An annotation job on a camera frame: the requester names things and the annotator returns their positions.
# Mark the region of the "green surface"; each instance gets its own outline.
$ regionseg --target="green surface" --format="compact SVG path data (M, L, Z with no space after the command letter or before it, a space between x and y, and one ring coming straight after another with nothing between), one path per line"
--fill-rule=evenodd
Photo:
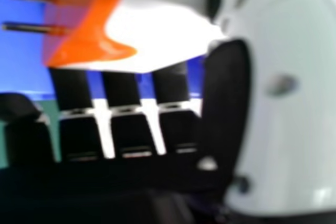
M59 137L58 137L58 109L55 101L38 102L45 113L50 117L50 133L56 161L60 161ZM3 134L3 124L0 123L0 168L7 166L6 148Z

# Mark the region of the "blue surface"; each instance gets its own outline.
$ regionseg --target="blue surface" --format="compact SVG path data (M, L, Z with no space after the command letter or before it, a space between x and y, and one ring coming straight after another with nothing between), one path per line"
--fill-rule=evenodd
M42 24L44 4L21 0L0 0L0 23L24 22ZM0 92L20 92L33 100L54 99L54 89L48 71L41 63L43 36L39 34L2 31L0 29ZM201 59L188 63L188 80L192 97L201 91ZM104 98L105 94L99 72L88 72L92 96ZM151 74L138 75L143 98L153 98Z

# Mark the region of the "white casing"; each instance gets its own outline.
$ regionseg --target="white casing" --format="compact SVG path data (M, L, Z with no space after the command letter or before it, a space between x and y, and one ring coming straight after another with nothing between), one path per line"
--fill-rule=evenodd
M206 0L121 0L106 24L106 35L138 53L65 67L144 73L203 55L212 40L223 38L204 15L205 8Z
M217 23L246 42L252 62L247 129L231 209L250 216L336 210L336 0L225 0ZM274 78L296 79L282 96Z

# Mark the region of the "orange plastic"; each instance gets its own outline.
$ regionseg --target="orange plastic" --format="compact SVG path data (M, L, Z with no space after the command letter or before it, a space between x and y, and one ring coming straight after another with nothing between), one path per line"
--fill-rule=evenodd
M46 24L54 29L45 37L44 64L60 67L135 55L135 48L109 39L104 32L118 1L55 0L49 3Z

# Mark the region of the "translucent orange plastic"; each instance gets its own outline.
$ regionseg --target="translucent orange plastic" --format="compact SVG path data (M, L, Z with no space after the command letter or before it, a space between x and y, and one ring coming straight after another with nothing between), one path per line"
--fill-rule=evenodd
M55 0L46 10L53 29L44 41L44 64L111 61L131 57L136 49L109 39L105 24L119 0Z

